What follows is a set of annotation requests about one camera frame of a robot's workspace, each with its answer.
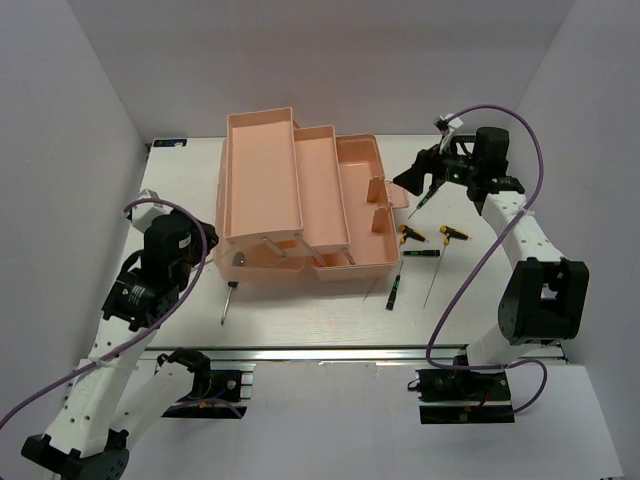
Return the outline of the green screwdriver short shaft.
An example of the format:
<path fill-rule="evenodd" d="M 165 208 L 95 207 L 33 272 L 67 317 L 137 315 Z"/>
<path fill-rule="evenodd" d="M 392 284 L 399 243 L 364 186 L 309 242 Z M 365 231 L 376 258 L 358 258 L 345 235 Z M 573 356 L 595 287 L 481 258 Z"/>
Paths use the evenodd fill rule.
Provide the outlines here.
<path fill-rule="evenodd" d="M 239 283 L 237 281 L 229 281 L 227 283 L 227 287 L 228 287 L 228 293 L 226 296 L 226 300 L 223 306 L 223 310 L 221 313 L 221 317 L 220 317 L 220 325 L 224 325 L 227 315 L 228 315 L 228 311 L 229 311 L 229 307 L 230 307 L 230 303 L 231 303 L 231 299 L 233 296 L 234 291 L 237 289 Z"/>

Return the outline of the yellow black T-handle key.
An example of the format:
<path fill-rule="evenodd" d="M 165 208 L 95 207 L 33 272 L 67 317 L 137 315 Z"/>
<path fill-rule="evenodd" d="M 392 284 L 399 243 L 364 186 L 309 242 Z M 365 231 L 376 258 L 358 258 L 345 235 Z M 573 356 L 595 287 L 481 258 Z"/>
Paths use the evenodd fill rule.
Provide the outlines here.
<path fill-rule="evenodd" d="M 399 226 L 400 239 L 399 239 L 399 247 L 402 248 L 408 240 L 413 240 L 417 242 L 428 242 L 427 237 L 421 232 L 409 227 L 406 224 L 401 224 Z M 374 287 L 379 282 L 380 278 L 376 278 L 372 284 L 370 285 L 368 291 L 365 293 L 363 300 L 367 300 Z"/>
<path fill-rule="evenodd" d="M 442 225 L 440 227 L 440 229 L 439 229 L 439 232 L 444 236 L 443 248 L 441 250 L 440 256 L 438 257 L 438 264 L 437 264 L 437 266 L 435 268 L 435 272 L 433 274 L 433 277 L 432 277 L 432 280 L 431 280 L 431 284 L 430 284 L 428 292 L 426 294 L 423 306 L 427 305 L 427 302 L 429 300 L 431 291 L 432 291 L 432 289 L 434 287 L 434 284 L 435 284 L 435 280 L 437 278 L 437 275 L 439 273 L 441 264 L 443 262 L 443 259 L 444 259 L 445 253 L 446 253 L 446 249 L 447 249 L 448 245 L 450 244 L 451 240 L 468 241 L 468 240 L 471 239 L 471 236 L 468 233 L 466 233 L 464 231 L 461 231 L 459 229 L 450 227 L 448 225 Z"/>

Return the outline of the small green precision screwdriver horizontal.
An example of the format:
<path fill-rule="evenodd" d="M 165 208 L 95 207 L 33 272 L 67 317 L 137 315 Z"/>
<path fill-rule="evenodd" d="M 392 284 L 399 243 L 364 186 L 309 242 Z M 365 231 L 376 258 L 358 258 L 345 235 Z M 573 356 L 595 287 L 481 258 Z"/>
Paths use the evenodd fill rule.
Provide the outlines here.
<path fill-rule="evenodd" d="M 403 250 L 401 255 L 404 257 L 438 258 L 441 256 L 441 251 L 439 249 Z"/>

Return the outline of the pink plastic toolbox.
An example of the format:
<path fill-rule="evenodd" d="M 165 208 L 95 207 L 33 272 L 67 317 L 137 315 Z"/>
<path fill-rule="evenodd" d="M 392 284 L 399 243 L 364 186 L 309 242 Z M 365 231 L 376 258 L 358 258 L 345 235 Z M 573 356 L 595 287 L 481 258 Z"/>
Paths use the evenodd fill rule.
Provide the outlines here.
<path fill-rule="evenodd" d="M 214 264 L 227 281 L 368 280 L 399 262 L 394 212 L 372 134 L 302 127 L 291 108 L 232 114 L 221 153 Z"/>

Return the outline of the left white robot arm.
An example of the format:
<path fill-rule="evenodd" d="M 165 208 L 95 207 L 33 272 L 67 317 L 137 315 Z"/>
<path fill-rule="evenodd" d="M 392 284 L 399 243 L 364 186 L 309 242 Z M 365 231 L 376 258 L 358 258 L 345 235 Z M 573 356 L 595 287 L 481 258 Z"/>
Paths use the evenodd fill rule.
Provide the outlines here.
<path fill-rule="evenodd" d="M 128 399 L 122 397 L 154 323 L 175 310 L 191 270 L 217 245 L 212 225 L 172 210 L 143 228 L 143 247 L 121 267 L 90 350 L 95 369 L 73 382 L 63 407 L 21 454 L 62 479 L 118 479 L 142 435 L 179 399 L 211 387 L 210 360 L 180 348 Z"/>

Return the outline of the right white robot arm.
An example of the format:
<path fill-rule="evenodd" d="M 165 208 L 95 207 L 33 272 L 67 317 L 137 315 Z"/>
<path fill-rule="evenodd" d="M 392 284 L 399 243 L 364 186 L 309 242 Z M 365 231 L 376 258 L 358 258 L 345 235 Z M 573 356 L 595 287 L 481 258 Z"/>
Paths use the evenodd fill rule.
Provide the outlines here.
<path fill-rule="evenodd" d="M 523 185 L 508 175 L 506 130 L 481 127 L 467 149 L 455 128 L 439 129 L 439 143 L 420 150 L 394 184 L 413 195 L 433 194 L 445 183 L 465 187 L 512 269 L 496 325 L 466 347 L 467 364 L 451 374 L 453 390 L 472 399 L 488 385 L 484 370 L 506 367 L 540 345 L 577 336 L 590 274 L 584 262 L 568 259 L 552 244 L 527 205 Z"/>

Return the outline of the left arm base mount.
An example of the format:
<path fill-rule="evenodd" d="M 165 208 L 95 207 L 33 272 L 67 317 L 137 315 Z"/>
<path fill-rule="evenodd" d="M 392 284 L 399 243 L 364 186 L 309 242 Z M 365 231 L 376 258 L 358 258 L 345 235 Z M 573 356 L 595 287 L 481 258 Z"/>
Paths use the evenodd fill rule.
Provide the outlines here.
<path fill-rule="evenodd" d="M 251 398 L 253 371 L 213 365 L 202 352 L 180 348 L 160 354 L 154 373 L 167 363 L 178 363 L 191 375 L 191 390 L 162 415 L 172 419 L 237 419 L 244 417 Z"/>

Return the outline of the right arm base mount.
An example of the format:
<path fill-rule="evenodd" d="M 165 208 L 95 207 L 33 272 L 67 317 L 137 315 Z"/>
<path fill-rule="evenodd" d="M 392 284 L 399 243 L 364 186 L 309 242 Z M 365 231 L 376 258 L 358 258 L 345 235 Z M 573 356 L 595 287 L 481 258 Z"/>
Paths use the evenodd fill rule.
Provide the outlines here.
<path fill-rule="evenodd" d="M 515 422 L 505 373 L 445 369 L 416 371 L 407 384 L 419 401 L 423 425 L 480 425 Z"/>

